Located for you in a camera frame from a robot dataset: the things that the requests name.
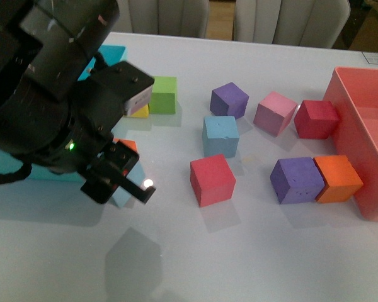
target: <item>purple cube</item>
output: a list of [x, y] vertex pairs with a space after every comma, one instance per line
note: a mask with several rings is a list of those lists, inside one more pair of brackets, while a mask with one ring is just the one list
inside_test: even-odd
[[237, 120], [245, 115], [249, 96], [234, 83], [228, 83], [212, 91], [210, 110], [216, 116], [233, 116]]
[[270, 181], [281, 204], [314, 201], [325, 186], [310, 157], [279, 159], [270, 174]]

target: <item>pink plastic bin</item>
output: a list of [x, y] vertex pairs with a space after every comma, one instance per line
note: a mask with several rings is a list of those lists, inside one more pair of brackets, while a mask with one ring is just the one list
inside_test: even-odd
[[365, 219], [378, 221], [378, 69], [337, 67], [323, 98], [340, 116], [333, 133], [363, 181], [354, 197]]

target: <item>pink cube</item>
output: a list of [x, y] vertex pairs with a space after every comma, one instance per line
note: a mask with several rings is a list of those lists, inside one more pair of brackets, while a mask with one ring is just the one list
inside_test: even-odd
[[200, 207], [230, 199], [236, 183], [222, 154], [190, 162], [190, 183]]
[[299, 138], [326, 139], [339, 121], [338, 113], [330, 101], [305, 100], [294, 116]]
[[258, 104], [253, 123], [277, 137], [291, 122], [296, 107], [296, 102], [273, 91]]

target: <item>chair back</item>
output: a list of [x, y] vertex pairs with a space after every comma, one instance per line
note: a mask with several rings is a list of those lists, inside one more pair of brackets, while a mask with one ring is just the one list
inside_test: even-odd
[[113, 31], [204, 38], [209, 0], [117, 0]]
[[331, 48], [349, 15], [348, 0], [236, 0], [234, 39]]

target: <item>white light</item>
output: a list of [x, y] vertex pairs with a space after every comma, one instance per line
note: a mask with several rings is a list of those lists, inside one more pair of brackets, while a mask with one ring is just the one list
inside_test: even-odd
[[151, 179], [146, 179], [144, 182], [143, 182], [143, 186], [144, 187], [151, 187], [153, 185], [153, 181]]

